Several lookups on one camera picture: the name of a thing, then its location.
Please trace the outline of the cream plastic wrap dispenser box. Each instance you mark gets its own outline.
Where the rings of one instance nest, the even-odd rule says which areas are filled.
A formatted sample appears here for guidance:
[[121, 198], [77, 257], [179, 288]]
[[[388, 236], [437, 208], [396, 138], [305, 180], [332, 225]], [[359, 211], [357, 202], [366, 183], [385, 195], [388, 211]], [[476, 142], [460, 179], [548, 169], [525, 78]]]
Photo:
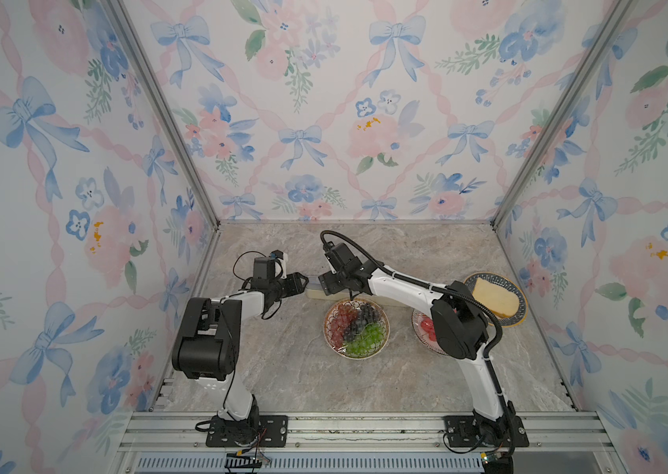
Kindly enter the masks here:
[[[337, 292], [336, 294], [331, 294], [328, 295], [324, 292], [321, 284], [319, 282], [310, 282], [306, 286], [306, 291], [304, 294], [309, 298], [313, 300], [322, 300], [322, 301], [328, 301], [331, 303], [341, 301], [341, 300], [349, 300], [350, 299], [350, 292], [349, 290], [343, 290], [343, 292]], [[353, 293], [353, 296], [355, 299], [361, 299], [361, 300], [367, 300], [376, 304], [379, 304], [380, 306], [393, 306], [393, 307], [406, 307], [406, 304], [401, 303], [399, 301], [396, 301], [394, 299], [388, 298], [388, 297], [383, 297], [383, 296], [374, 296], [374, 295], [369, 295], [365, 293]]]

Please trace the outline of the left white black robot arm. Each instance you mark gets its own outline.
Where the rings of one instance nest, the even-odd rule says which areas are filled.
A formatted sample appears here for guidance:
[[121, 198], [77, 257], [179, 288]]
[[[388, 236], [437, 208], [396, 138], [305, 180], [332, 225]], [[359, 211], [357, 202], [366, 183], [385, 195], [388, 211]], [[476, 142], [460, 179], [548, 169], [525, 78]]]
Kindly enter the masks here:
[[308, 278], [287, 273], [288, 256], [280, 250], [257, 253], [253, 275], [240, 290], [218, 297], [193, 297], [177, 331], [171, 363], [175, 371], [197, 381], [215, 404], [209, 422], [197, 424], [208, 446], [250, 448], [265, 432], [257, 399], [244, 386], [236, 366], [245, 319], [270, 319], [284, 299], [304, 293]]

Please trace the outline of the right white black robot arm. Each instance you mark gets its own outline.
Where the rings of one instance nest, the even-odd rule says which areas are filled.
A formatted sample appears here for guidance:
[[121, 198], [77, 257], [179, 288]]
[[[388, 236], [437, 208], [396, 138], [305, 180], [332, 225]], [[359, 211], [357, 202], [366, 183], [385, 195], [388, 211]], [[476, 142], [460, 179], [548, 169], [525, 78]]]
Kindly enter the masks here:
[[393, 270], [333, 230], [322, 231], [320, 240], [330, 268], [318, 277], [324, 292], [348, 290], [389, 298], [430, 316], [440, 348], [459, 363], [470, 387], [472, 413], [482, 441], [489, 446], [508, 444], [514, 451], [519, 427], [491, 357], [503, 336], [491, 310], [462, 282], [444, 286]]

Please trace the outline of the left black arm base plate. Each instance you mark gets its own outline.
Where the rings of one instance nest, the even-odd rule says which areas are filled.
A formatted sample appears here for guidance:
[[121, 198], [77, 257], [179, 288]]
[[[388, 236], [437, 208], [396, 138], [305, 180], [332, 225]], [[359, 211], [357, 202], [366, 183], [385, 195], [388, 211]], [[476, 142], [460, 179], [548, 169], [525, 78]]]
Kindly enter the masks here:
[[289, 417], [251, 416], [243, 421], [229, 421], [213, 416], [209, 421], [207, 448], [284, 448], [289, 433]]

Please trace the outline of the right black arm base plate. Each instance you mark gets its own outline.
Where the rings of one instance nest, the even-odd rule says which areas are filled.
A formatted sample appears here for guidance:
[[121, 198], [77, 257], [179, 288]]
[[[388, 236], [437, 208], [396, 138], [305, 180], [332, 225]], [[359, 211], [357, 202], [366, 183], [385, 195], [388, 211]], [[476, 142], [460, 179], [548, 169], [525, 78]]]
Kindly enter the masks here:
[[482, 416], [449, 415], [443, 417], [445, 440], [451, 448], [528, 448], [530, 441], [520, 417], [505, 416], [490, 421]]

